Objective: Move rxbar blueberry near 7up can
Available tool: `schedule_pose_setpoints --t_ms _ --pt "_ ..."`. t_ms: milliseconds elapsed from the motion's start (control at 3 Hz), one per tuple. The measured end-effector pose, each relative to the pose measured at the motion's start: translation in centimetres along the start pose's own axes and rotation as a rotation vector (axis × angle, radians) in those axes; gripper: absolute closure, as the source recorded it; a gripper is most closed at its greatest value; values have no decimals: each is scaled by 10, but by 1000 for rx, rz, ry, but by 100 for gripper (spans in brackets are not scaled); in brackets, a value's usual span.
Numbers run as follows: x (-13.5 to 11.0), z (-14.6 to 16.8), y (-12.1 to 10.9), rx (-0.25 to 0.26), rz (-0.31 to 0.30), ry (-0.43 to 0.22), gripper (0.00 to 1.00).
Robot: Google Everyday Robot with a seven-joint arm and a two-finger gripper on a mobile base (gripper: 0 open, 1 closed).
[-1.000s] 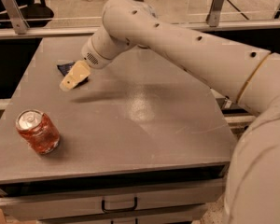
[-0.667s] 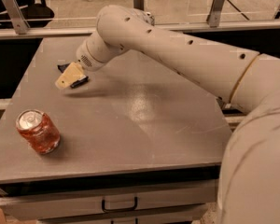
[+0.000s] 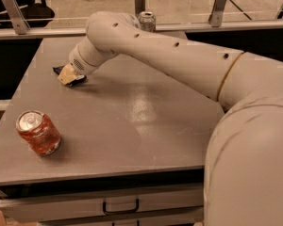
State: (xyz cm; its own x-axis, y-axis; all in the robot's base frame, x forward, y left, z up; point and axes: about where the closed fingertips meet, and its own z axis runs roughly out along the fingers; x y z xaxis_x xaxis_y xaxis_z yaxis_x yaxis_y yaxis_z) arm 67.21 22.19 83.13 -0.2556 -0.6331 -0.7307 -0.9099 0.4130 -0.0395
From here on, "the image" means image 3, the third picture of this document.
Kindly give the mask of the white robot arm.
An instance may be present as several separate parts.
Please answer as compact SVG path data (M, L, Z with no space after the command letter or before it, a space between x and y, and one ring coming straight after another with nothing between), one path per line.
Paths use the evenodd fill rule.
M283 62L144 31L131 14L99 11L58 79L69 85L119 54L226 111L207 148L203 226L283 226Z

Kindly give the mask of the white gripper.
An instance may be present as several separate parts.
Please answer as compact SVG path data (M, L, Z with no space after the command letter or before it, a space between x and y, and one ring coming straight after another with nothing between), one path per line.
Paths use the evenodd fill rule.
M71 64L66 64L58 80L69 85L77 80L78 73L88 75L97 70L103 63L116 57L114 52L105 52L97 49L87 37L84 37L69 54Z

